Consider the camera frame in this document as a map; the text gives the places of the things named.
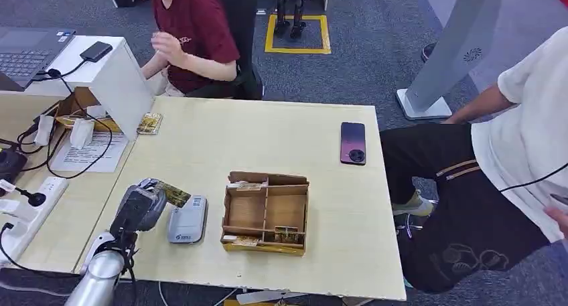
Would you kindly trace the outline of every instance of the black pants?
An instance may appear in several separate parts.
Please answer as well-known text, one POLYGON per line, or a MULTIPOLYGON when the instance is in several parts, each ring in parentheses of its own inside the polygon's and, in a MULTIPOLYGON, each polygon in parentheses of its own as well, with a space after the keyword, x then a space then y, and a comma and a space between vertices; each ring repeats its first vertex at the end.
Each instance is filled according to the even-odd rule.
POLYGON ((414 288, 448 291, 477 271, 507 271, 550 243, 479 169, 471 125, 417 125, 383 131, 380 139, 391 202, 411 199, 412 177, 437 183, 439 203, 422 231, 399 239, 414 288))

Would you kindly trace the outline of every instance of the table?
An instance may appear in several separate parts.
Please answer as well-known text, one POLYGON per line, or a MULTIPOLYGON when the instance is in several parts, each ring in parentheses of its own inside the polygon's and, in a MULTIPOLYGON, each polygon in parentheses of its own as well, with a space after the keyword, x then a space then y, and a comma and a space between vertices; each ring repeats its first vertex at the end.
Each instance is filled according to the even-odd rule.
POLYGON ((208 220, 200 243, 170 244, 168 204, 138 237, 138 279, 405 300, 373 106, 160 96, 152 112, 164 115, 159 134, 138 137, 87 247, 111 225, 128 186, 154 177, 206 196, 208 220), (344 121, 366 125, 363 167, 339 162, 344 121), (224 187, 234 170, 308 178, 303 257, 223 249, 224 187))
MULTIPOLYGON (((16 140, 18 134, 32 124, 33 118, 61 99, 59 96, 0 94, 0 137, 16 140)), ((19 263, 42 271, 73 272, 132 145, 132 142, 127 145, 114 173, 87 172, 70 180, 69 187, 18 260, 19 263)), ((28 167, 36 166, 45 158, 44 148, 29 156, 28 167)), ((16 184, 23 189, 35 191, 48 176, 51 174, 43 167, 22 173, 16 184)), ((25 200, 16 193, 7 194, 2 199, 25 200)), ((0 214, 0 224, 5 221, 6 216, 0 214)))

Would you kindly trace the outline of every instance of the boy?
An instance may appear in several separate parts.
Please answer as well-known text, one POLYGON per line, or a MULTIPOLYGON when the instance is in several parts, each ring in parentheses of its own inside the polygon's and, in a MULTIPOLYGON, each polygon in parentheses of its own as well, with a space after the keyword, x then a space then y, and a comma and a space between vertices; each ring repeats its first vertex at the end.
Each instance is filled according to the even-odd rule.
POLYGON ((507 271, 568 231, 568 27, 450 117, 380 134, 393 213, 432 205, 411 178, 437 182, 422 231, 399 238, 406 280, 441 293, 507 271), (507 110, 491 121, 468 121, 507 110))
MULTIPOLYGON (((142 67, 144 77, 167 76, 165 92, 170 96, 191 96, 209 84, 228 86, 236 78, 239 54, 221 2, 152 2, 159 32, 151 38, 156 53, 142 67)), ((231 97, 231 89, 226 90, 226 97, 231 97)))

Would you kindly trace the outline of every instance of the laptop keyboard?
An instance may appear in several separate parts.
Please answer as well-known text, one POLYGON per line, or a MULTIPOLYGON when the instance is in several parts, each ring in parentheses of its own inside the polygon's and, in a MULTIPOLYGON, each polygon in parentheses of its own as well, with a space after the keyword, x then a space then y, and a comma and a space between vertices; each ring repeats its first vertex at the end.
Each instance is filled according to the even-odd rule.
POLYGON ((42 69, 49 50, 24 50, 19 54, 0 53, 0 72, 8 76, 27 77, 42 69))

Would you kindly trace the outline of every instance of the electrical outlet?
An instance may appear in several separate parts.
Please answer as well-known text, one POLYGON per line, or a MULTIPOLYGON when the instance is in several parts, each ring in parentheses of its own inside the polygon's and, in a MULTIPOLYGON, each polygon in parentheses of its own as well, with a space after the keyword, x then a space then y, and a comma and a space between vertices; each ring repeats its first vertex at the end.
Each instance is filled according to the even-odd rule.
MULTIPOLYGON (((26 231, 23 234, 11 232, 10 230, 4 231, 2 235, 2 247, 13 260, 18 260, 23 251, 27 248, 33 237, 36 235, 42 224, 46 221, 59 198, 63 195, 65 189, 69 185, 69 181, 62 177, 47 177, 36 192, 46 195, 46 201, 38 206, 32 207, 36 210, 37 215, 31 222, 26 222, 22 219, 10 216, 8 222, 17 225, 23 224, 26 231)), ((20 204, 28 204, 27 200, 22 199, 20 204)), ((8 260, 3 254, 0 255, 0 265, 7 264, 8 260)))

